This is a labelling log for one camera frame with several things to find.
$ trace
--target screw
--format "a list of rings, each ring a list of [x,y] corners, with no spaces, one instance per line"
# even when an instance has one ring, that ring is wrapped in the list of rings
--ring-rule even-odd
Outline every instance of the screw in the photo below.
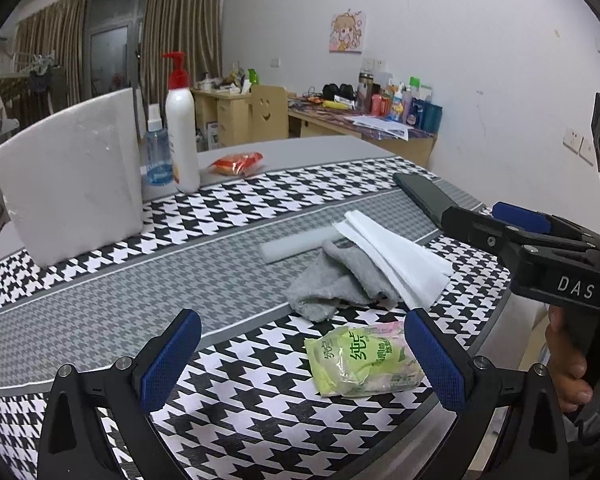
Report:
[[[543,364],[536,363],[532,366],[532,368],[533,368],[533,371],[540,376],[547,375],[546,366],[544,366]]]
[[[486,370],[491,366],[491,362],[486,357],[478,355],[474,357],[474,365],[480,370]]]
[[[116,368],[118,370],[126,370],[127,368],[129,368],[131,366],[132,363],[132,359],[131,357],[121,357],[120,359],[118,359],[116,361]]]
[[[71,365],[62,365],[58,368],[58,375],[60,377],[67,377],[71,373],[72,366]]]

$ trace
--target wooden desk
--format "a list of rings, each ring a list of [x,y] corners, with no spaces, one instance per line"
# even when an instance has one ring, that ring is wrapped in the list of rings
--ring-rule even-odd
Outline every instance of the wooden desk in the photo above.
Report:
[[[251,94],[192,90],[196,124],[206,136],[206,126],[218,123],[220,148],[251,142]]]
[[[400,155],[415,164],[427,167],[429,156],[438,138],[420,130],[411,130],[409,140],[395,139],[388,134],[354,126],[347,121],[347,116],[359,115],[358,112],[334,110],[309,103],[304,99],[289,99],[289,129],[300,137],[315,137],[323,135],[349,135],[357,137],[380,148]]]
[[[218,122],[220,148],[270,140],[259,139],[251,127],[250,94],[200,90],[192,90],[192,93],[196,100],[196,124],[206,138],[206,126]],[[378,130],[354,126],[347,121],[347,115],[359,115],[358,112],[324,108],[301,98],[290,98],[288,103],[289,131],[295,136],[353,136],[400,155],[423,168],[427,167],[429,155],[438,138],[436,134],[411,130],[408,141],[395,139]],[[288,132],[280,134],[282,139],[287,137]]]

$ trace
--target blue bottle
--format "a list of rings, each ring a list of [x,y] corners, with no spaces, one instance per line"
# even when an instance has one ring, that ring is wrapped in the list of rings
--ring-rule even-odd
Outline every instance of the blue bottle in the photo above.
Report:
[[[146,179],[151,186],[164,186],[173,180],[169,135],[162,127],[160,105],[149,105],[146,159]]]

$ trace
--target finger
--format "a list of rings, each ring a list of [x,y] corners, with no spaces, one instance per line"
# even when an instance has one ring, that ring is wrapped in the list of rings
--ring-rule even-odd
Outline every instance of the finger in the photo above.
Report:
[[[585,381],[561,373],[551,361],[549,361],[548,368],[554,381],[555,392],[561,402],[579,406],[587,404],[591,400],[593,391]]]
[[[580,379],[587,371],[587,361],[582,352],[573,345],[566,330],[554,332],[549,325],[544,331],[544,337],[555,368],[561,373],[568,373]]]
[[[563,413],[573,413],[579,408],[579,406],[577,406],[576,404],[565,402],[560,398],[558,398],[558,404],[560,405],[560,411]]]
[[[564,327],[564,311],[559,306],[551,305],[549,307],[549,325],[554,332],[560,332]]]

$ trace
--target plastic bag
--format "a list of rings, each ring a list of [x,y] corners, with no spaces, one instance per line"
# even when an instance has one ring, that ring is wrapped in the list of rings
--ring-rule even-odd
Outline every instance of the plastic bag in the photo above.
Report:
[[[262,158],[258,152],[235,153],[219,158],[211,164],[211,168],[223,175],[249,175],[254,173]]]
[[[400,322],[338,327],[305,339],[311,374],[324,396],[362,397],[411,390],[424,372],[404,339]]]

